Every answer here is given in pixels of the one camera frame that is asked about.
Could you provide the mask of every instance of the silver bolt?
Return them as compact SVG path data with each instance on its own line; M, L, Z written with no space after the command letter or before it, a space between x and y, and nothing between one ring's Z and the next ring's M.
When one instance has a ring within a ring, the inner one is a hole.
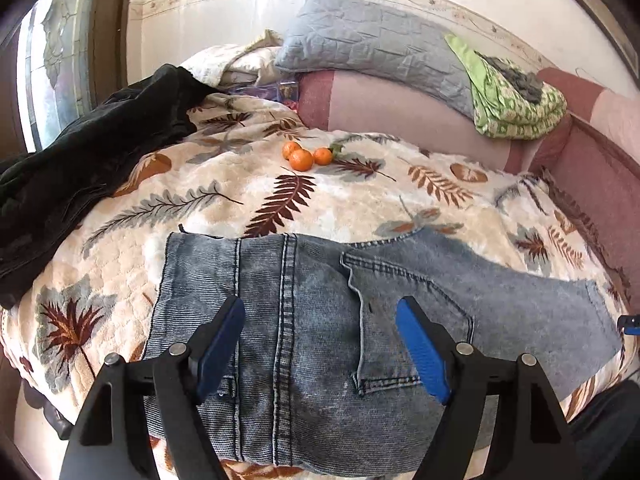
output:
M187 345L184 343L174 343L169 346L169 354L171 355L182 355L187 351Z
M535 366L538 360L531 354L522 354L522 362L527 366Z
M469 343L458 343L456 351L462 355L471 355L474 352L474 348Z
M119 360L120 360L120 355L116 354L116 352L111 352L110 354L107 354L106 357L104 358L104 364L106 364L107 366L113 366Z

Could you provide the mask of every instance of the beige blanket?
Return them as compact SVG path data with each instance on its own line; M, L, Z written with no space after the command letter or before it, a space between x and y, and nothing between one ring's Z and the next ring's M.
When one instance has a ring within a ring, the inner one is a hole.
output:
M140 358L158 296L169 233L223 237L297 232L340 242L393 237L428 225L485 258L561 280L595 280L613 319L625 307L546 185L496 173L462 156L420 153L381 134L307 130L295 113L251 97L209 96L190 111L198 131L144 156L129 181L69 235L22 298L0 309L7 357L71 421L109 352ZM340 159L291 171L280 150L296 139L313 150L338 142ZM303 203L258 212L283 180L305 183ZM625 372L636 340L571 396L568 419ZM161 467L172 469L162 442ZM295 468L225 462L231 475L312 476Z

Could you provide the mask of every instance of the quilted gray bedspread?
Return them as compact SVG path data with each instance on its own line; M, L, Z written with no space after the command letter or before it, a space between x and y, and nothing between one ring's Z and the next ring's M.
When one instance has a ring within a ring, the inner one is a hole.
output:
M469 77L447 29L371 0L306 0L275 64L286 72L357 70L399 81L473 118Z

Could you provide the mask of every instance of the jeans pocket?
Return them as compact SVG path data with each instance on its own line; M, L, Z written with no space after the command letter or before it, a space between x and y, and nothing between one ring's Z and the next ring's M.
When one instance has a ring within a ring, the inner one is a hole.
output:
M421 384L396 328L396 304L403 296L413 296L455 341L471 343L472 317L429 277L361 251L342 253L340 263L349 271L349 288L360 298L360 361L352 375L360 395Z

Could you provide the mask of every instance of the gray denim jeans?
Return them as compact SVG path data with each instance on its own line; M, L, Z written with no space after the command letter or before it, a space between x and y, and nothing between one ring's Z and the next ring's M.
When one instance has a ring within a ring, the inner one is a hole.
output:
M429 228L359 244L176 233L144 357L187 341L228 292L244 301L246 323L219 391L199 408L218 456L324 474L415 470L433 437L443 407L396 330L403 296L485 355L532 353L559 399L621 345L593 282L516 272ZM164 437L153 399L146 408L150 432ZM477 446L490 435L484 424Z

